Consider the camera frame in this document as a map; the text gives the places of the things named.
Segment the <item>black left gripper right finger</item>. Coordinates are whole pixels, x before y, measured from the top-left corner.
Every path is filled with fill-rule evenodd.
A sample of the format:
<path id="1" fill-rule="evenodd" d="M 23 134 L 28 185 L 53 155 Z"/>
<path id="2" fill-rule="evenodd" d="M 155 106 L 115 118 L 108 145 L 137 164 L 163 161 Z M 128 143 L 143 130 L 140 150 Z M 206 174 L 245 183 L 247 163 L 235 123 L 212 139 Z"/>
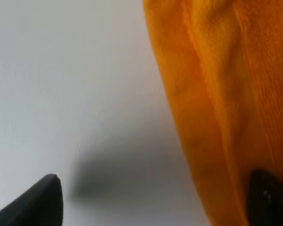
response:
<path id="1" fill-rule="evenodd" d="M 263 169 L 254 170 L 246 210 L 251 226 L 283 226 L 283 182 Z"/>

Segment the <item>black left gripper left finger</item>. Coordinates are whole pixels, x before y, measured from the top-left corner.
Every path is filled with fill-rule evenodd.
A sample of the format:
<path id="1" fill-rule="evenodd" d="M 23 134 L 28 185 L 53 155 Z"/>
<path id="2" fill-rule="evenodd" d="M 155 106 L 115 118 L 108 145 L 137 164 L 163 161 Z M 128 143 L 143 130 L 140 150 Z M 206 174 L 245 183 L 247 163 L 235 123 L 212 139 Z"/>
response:
<path id="1" fill-rule="evenodd" d="M 0 226 L 61 226 L 63 210 L 61 181 L 47 174 L 0 210 Z"/>

